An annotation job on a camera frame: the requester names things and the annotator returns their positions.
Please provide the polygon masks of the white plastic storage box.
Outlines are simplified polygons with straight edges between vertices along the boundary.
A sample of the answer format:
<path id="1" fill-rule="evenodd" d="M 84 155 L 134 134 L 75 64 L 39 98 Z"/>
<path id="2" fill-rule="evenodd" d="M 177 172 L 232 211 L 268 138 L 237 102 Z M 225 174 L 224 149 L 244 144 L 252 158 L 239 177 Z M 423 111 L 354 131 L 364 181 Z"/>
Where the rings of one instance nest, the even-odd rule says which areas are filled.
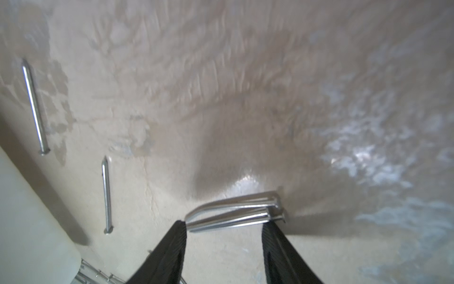
<path id="1" fill-rule="evenodd" d="M 1 152 L 1 283 L 70 284 L 82 258 L 29 183 Z"/>

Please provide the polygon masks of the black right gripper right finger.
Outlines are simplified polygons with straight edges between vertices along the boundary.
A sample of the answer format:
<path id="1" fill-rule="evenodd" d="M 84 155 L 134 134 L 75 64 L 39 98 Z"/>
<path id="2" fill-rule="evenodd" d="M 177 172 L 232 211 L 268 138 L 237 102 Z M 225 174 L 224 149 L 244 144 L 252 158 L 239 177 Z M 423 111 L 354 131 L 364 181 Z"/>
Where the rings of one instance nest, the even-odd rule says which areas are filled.
<path id="1" fill-rule="evenodd" d="M 261 238 L 268 284 L 320 284 L 322 282 L 275 222 L 263 224 Z"/>

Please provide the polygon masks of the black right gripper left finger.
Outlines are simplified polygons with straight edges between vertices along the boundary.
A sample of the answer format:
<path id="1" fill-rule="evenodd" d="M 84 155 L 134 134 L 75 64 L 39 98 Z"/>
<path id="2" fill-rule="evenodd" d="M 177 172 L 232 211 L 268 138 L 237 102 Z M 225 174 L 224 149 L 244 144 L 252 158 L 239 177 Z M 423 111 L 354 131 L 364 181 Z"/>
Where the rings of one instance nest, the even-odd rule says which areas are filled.
<path id="1" fill-rule="evenodd" d="M 184 221 L 176 221 L 140 268 L 127 280 L 128 284 L 178 284 L 182 278 L 187 229 Z"/>

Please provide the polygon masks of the steel nail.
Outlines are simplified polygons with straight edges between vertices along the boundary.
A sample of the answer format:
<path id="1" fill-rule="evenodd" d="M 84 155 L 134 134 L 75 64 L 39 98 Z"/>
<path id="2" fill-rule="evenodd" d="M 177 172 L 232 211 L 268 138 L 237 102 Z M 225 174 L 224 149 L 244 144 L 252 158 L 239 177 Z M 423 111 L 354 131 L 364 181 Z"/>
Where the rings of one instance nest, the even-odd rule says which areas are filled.
<path id="1" fill-rule="evenodd" d="M 50 148 L 48 146 L 47 137 L 46 137 L 44 126 L 43 126 L 43 121 L 41 119 L 39 103 L 38 103 L 37 95 L 36 95 L 35 88 L 34 88 L 34 82 L 33 82 L 31 68 L 30 68 L 30 65 L 28 64 L 28 62 L 26 61 L 26 59 L 22 60 L 22 72 L 24 75 L 24 81 L 26 84 L 27 94 L 28 94 L 28 97 L 30 100 L 35 129 L 36 129 L 38 140 L 39 140 L 39 147 L 40 147 L 39 154 L 41 156 L 45 156 L 45 155 L 49 154 Z"/>
<path id="2" fill-rule="evenodd" d="M 102 160 L 101 168 L 102 168 L 102 178 L 103 178 L 103 187 L 104 187 L 105 222 L 106 222 L 104 234 L 109 235 L 112 233 L 114 227 L 112 225 L 109 168 L 108 168 L 108 158 L 106 156 Z"/>
<path id="3" fill-rule="evenodd" d="M 271 195 L 261 198 L 253 198 L 251 195 L 247 195 L 240 196 L 239 198 L 214 201 L 195 208 L 185 216 L 184 220 L 186 222 L 189 222 L 203 213 L 222 209 L 256 209 L 268 207 L 281 208 L 281 198 L 278 195 Z"/>
<path id="4" fill-rule="evenodd" d="M 240 209 L 199 221 L 187 222 L 186 228 L 191 233 L 201 233 L 205 231 L 259 225 L 271 221 L 286 222 L 286 217 L 287 214 L 284 209 L 271 207 Z"/>

